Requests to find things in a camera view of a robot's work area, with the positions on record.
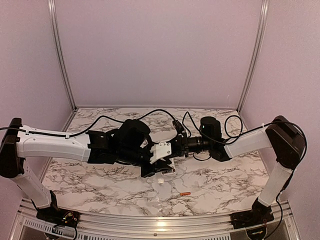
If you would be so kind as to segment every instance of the white plastic bracket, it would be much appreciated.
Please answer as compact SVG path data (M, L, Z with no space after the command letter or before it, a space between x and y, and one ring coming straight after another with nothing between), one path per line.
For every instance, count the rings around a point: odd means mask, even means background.
M169 156L172 153L171 143L159 142L151 148L150 152L153 153L153 156L150 158L150 163L154 164L159 159Z

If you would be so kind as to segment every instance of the marble tabletop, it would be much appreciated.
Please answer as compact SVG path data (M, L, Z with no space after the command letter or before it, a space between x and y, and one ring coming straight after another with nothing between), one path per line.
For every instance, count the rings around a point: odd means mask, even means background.
M81 108L69 132L79 132L100 115L122 120L138 118L154 108ZM166 108L178 120L189 111L197 125L204 116L213 116L221 127L235 110ZM176 135L172 119L155 112L143 121L151 129L154 142ZM193 136L199 135L191 121L185 120ZM108 131L120 123L101 119L93 130ZM227 130L239 133L240 121L231 118ZM208 153L198 158L207 158ZM129 216L194 216L248 209L262 191L268 174L258 152L251 152L226 162L214 159L197 161L192 156L174 159L176 174L141 178L140 168L131 165L87 164L54 158L43 184L56 194L60 207L75 210ZM180 196L180 193L191 192Z

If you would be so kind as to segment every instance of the marble table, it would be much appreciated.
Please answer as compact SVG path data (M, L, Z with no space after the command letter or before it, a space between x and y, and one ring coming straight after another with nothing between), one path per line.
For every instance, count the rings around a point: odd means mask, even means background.
M79 132L98 116L122 120L138 118L154 108L81 108L68 132ZM178 120L189 111L197 125L204 116L213 116L221 127L235 110L166 108ZM155 112L143 120L151 129L155 142L176 135L172 119ZM199 135L187 118L186 126L193 136ZM101 119L93 130L108 131L119 123ZM239 132L239 120L232 118L227 130ZM208 153L199 154L205 159ZM251 152L226 162L214 159L197 161L192 156L174 159L176 174L161 173L140 177L140 168L131 165L87 164L70 159L54 158L43 184L56 194L60 207L75 210L128 216L194 216L240 211L251 207L268 180L258 152ZM180 196L180 193L191 192Z

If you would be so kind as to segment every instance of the metal corner post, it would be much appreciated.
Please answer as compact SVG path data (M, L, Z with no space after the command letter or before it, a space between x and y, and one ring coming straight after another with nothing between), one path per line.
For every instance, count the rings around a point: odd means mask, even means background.
M258 30L256 33L253 54L252 54L249 69L248 69L248 72L247 72L247 75L245 78L241 97L240 97L240 100L239 100L239 103L238 103L238 106L236 109L239 114L241 113L241 111L244 108L244 105L245 105L245 102L246 102L246 99L247 99L247 96L249 93L250 85L251 85L252 79L254 77L258 56L259 56L262 42L263 42L264 35L265 35L268 8L269 8L269 0L262 0L260 19L259 19L259 24L258 24Z
M67 94L67 98L69 101L69 104L73 111L77 110L77 106L75 103L75 99L71 90L71 85L69 82L69 77L67 73L67 68L62 52L62 46L60 41L60 35L59 35L59 29L58 29L58 20L57 20L57 13L56 13L56 2L55 0L48 0L48 7L49 7L49 13L50 13L50 20L51 20L51 27L52 27L52 33L55 43L55 49L58 57L58 62L62 74L63 84L65 87L65 91Z

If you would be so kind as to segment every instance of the pink wall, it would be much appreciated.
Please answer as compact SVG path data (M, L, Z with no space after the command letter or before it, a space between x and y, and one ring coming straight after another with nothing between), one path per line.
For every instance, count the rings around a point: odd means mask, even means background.
M0 1L0 126L61 130L71 108L62 82L47 1ZM28 159L38 174L43 159ZM0 177L0 240L7 240L22 192Z
M289 199L302 240L319 239L320 1L270 1L267 27L242 115L249 127L284 115L305 131L308 153L282 199ZM269 171L271 150L262 156Z
M57 0L78 106L236 108L260 0Z

